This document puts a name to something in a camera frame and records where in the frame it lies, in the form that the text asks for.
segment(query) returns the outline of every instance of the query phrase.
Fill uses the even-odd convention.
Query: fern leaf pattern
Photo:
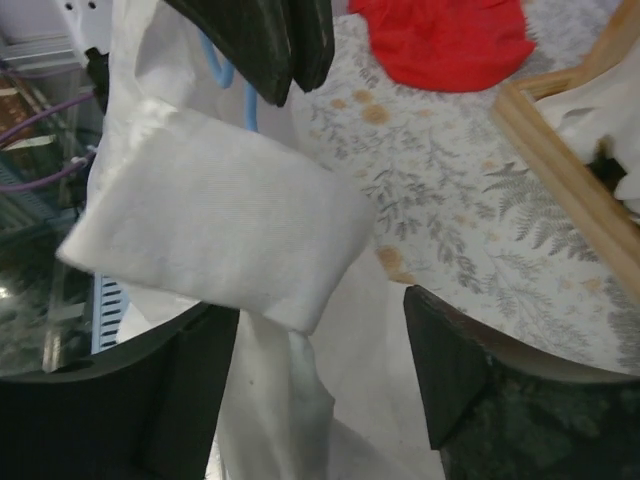
[[[504,219],[510,212],[515,215],[516,241],[533,235],[536,250],[551,245],[549,255],[564,253],[567,258],[598,261],[562,207],[528,169],[518,169],[510,162],[486,176],[496,179],[484,191],[500,193],[500,218]]]

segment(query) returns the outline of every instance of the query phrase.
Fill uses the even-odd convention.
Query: red cloth
[[[496,85],[533,52],[520,0],[350,0],[397,83],[471,92]]]

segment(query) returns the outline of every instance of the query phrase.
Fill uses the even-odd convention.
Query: white cloth
[[[540,113],[583,163],[610,135],[613,155],[628,175],[615,196],[640,213],[640,41],[615,67],[590,82],[536,102]]]
[[[371,252],[345,277],[347,290],[335,298],[347,304],[332,307],[315,349],[320,374],[326,370],[329,390],[339,393],[340,418],[361,426],[391,458],[341,424],[332,428],[334,399],[318,376],[307,338],[369,240],[373,207],[304,155],[218,120],[238,123],[240,89],[230,91],[236,97],[217,89],[197,31],[164,2],[116,0],[113,24],[105,138],[91,174],[88,208],[60,258],[126,287],[132,304],[120,341],[196,301],[244,310],[219,420],[233,480],[321,480],[328,471],[336,479],[409,478],[392,458],[402,450],[401,427],[413,425],[408,444],[425,454],[426,431],[420,427],[426,427],[401,293],[396,292],[392,320],[404,336],[389,345],[394,330],[380,302],[391,301],[391,286]],[[289,118],[287,110],[272,114],[270,122],[259,117],[259,126],[295,147],[291,124],[286,132],[269,131],[278,115]],[[340,338],[343,328],[351,344]],[[385,394],[395,388],[396,348],[410,381]],[[367,355],[377,374],[362,371]],[[341,369],[356,383],[366,379],[363,392],[377,392],[379,401],[358,405],[363,396],[343,384]],[[402,410],[405,421],[390,422],[393,415],[387,414],[381,428],[368,428],[367,419],[376,419],[363,413],[382,415],[387,408]],[[340,454],[329,467],[329,449],[336,451],[332,441]]]

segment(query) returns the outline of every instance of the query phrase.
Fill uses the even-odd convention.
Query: white fabric pouch
[[[288,108],[260,103],[264,135],[239,128],[243,84],[218,88],[198,31],[164,2],[115,0],[113,25],[89,204],[59,256],[126,287],[119,341],[197,301],[243,311],[219,419],[233,480],[408,479],[409,458],[440,478],[420,463],[403,288],[360,256],[368,199],[295,150]]]

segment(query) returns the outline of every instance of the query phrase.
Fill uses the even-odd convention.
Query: white vent grille
[[[116,344],[116,334],[129,298],[114,280],[96,275],[93,301],[91,352],[98,353]]]

